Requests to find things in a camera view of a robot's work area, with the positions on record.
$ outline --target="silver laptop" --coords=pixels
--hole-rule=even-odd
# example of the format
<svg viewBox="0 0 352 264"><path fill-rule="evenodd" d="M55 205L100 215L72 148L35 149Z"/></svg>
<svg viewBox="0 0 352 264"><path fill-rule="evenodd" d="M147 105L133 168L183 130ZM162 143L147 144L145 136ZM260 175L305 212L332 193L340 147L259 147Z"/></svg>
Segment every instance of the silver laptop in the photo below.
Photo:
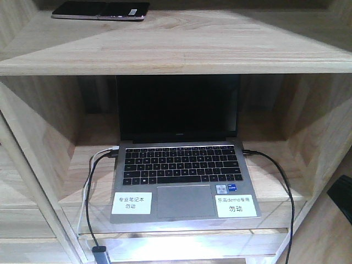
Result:
<svg viewBox="0 0 352 264"><path fill-rule="evenodd" d="M111 223L260 216L236 138L238 75L118 76L117 85Z"/></svg>

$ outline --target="smartphone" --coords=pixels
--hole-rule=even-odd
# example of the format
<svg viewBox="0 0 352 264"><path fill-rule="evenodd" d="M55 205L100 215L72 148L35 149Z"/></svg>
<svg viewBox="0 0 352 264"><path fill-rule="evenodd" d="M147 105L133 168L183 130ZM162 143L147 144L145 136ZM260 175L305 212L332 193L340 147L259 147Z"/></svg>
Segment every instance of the smartphone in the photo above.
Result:
<svg viewBox="0 0 352 264"><path fill-rule="evenodd" d="M144 20L149 3L67 1L58 7L52 18L94 20Z"/></svg>

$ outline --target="black screen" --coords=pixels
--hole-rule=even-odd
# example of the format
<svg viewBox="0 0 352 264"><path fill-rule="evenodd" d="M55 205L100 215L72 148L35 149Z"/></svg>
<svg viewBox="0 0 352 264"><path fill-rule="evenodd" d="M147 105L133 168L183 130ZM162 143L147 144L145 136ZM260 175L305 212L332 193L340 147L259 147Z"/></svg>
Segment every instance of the black screen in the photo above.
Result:
<svg viewBox="0 0 352 264"><path fill-rule="evenodd" d="M238 75L118 76L122 140L236 136Z"/></svg>

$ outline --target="drawer front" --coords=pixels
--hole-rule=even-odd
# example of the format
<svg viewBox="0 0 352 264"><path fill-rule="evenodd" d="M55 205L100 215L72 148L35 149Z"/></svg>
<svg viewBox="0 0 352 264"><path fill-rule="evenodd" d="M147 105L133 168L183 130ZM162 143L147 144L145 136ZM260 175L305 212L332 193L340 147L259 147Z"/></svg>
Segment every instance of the drawer front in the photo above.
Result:
<svg viewBox="0 0 352 264"><path fill-rule="evenodd" d="M55 238L0 239L0 263L71 263L71 260Z"/></svg>
<svg viewBox="0 0 352 264"><path fill-rule="evenodd" d="M39 209L0 210L0 238L55 238Z"/></svg>
<svg viewBox="0 0 352 264"><path fill-rule="evenodd" d="M304 201L296 202L296 215L301 211ZM290 202L260 202L262 217L246 219L212 219L200 221L176 221L139 224L110 224L111 206L90 206L90 222L95 233L150 232L173 230L216 230L288 228L291 218ZM72 227L75 229L79 218L79 207L63 207ZM81 223L81 233L89 233L85 219Z"/></svg>

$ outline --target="white label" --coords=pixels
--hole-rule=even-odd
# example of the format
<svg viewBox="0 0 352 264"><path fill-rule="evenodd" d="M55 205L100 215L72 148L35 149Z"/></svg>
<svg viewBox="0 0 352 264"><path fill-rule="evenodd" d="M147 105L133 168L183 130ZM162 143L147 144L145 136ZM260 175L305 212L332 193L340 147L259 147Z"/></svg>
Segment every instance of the white label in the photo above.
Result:
<svg viewBox="0 0 352 264"><path fill-rule="evenodd" d="M113 215L150 215L151 192L115 192Z"/></svg>
<svg viewBox="0 0 352 264"><path fill-rule="evenodd" d="M128 15L135 15L137 13L137 9L131 9Z"/></svg>
<svg viewBox="0 0 352 264"><path fill-rule="evenodd" d="M219 217L256 217L251 195L215 195Z"/></svg>

